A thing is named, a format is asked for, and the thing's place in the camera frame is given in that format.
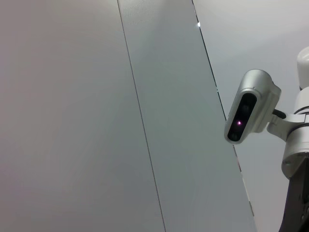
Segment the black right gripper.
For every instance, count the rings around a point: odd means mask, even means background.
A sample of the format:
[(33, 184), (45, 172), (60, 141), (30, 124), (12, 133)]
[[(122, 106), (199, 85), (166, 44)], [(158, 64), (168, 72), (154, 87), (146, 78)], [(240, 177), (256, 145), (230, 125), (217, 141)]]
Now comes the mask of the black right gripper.
[(298, 153), (295, 158), (279, 232), (309, 230), (309, 154)]

